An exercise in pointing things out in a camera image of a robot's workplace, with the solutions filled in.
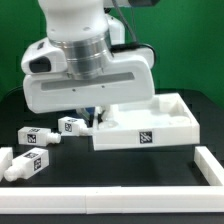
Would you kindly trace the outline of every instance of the white container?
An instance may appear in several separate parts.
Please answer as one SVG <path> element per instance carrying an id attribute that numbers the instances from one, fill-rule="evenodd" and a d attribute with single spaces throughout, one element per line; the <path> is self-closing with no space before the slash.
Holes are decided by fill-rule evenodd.
<path id="1" fill-rule="evenodd" d="M 7 170 L 12 165 L 12 159 L 12 148 L 0 148 L 0 181 L 3 178 L 5 170 Z"/>
<path id="2" fill-rule="evenodd" d="M 151 101 L 118 104 L 93 122 L 94 150 L 149 148 L 200 142 L 200 125 L 178 93 L 154 95 Z"/>
<path id="3" fill-rule="evenodd" d="M 91 129 L 89 129 L 83 119 L 77 119 L 72 117 L 63 117 L 58 120 L 58 130 L 62 135 L 82 136 L 90 135 Z"/>
<path id="4" fill-rule="evenodd" d="M 49 143 L 60 143 L 61 135 L 51 133 L 48 128 L 24 127 L 18 131 L 19 144 L 46 146 Z"/>
<path id="5" fill-rule="evenodd" d="M 48 150 L 33 148 L 13 159 L 12 166 L 5 171 L 4 177 L 10 182 L 18 178 L 28 179 L 48 165 Z"/>

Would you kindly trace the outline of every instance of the white block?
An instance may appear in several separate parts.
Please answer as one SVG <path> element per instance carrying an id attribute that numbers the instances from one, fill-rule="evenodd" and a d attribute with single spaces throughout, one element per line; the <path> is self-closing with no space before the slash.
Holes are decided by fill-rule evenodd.
<path id="1" fill-rule="evenodd" d="M 87 214 L 122 213 L 121 187 L 94 188 L 86 195 Z"/>
<path id="2" fill-rule="evenodd" d="M 224 186 L 224 169 L 207 147 L 195 148 L 194 161 L 211 186 Z"/>
<path id="3" fill-rule="evenodd" d="M 5 170 L 7 170 L 12 165 L 12 159 L 12 148 L 0 148 L 0 181 L 3 178 Z"/>
<path id="4" fill-rule="evenodd" d="M 85 188 L 1 188 L 0 214 L 85 214 Z"/>
<path id="5" fill-rule="evenodd" d="M 49 128 L 23 127 L 18 131 L 19 144 L 47 146 L 49 143 L 60 143 L 61 135 L 51 133 Z"/>
<path id="6" fill-rule="evenodd" d="M 58 120 L 58 130 L 62 136 L 89 135 L 90 129 L 83 119 L 63 117 Z"/>
<path id="7" fill-rule="evenodd" d="M 7 181 L 29 179 L 49 165 L 48 150 L 33 148 L 12 160 L 12 166 L 4 172 Z"/>

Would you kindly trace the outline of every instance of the black tabletop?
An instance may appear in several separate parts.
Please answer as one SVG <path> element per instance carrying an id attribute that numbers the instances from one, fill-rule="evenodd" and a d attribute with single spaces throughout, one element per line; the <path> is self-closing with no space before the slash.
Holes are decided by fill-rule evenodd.
<path id="1" fill-rule="evenodd" d="M 160 90 L 178 92 L 200 123 L 201 143 L 224 160 L 224 110 L 205 95 L 190 90 Z M 77 116 L 75 111 L 34 114 L 26 106 L 22 89 L 8 94 L 0 103 L 0 147 L 13 147 L 14 157 L 34 146 L 19 145 L 17 132 L 22 127 L 51 128 L 57 131 L 58 119 Z M 50 165 L 29 180 L 3 180 L 0 187 L 86 187 L 86 186 L 206 186 L 207 181 L 193 162 L 195 145 L 93 150 L 91 137 L 62 137 L 60 144 L 49 144 Z M 203 223 L 224 222 L 223 214 L 130 214 L 130 215 L 14 215 L 0 216 L 1 223 Z"/>

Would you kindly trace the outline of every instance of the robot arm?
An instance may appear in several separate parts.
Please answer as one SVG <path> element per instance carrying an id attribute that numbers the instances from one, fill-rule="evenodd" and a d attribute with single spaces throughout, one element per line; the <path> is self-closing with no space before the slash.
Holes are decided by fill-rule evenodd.
<path id="1" fill-rule="evenodd" d="M 22 60 L 26 73 L 24 93 L 32 111 L 43 113 L 152 98 L 153 51 L 111 50 L 111 17 L 104 14 L 104 7 L 111 2 L 39 0 L 47 21 L 47 38 L 31 45 Z M 118 1 L 125 6 L 128 2 L 139 1 Z M 151 5 L 157 1 L 140 2 Z M 117 42 L 124 42 L 124 36 Z"/>

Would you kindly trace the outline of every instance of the green wall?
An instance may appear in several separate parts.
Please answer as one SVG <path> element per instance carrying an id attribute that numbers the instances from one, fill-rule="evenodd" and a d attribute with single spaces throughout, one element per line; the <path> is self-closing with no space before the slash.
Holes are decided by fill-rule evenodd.
<path id="1" fill-rule="evenodd" d="M 45 19 L 37 0 L 0 5 L 1 99 L 22 85 L 22 55 L 45 37 Z M 156 49 L 156 88 L 199 90 L 224 108 L 223 0 L 161 0 L 156 7 L 123 11 L 139 40 Z"/>

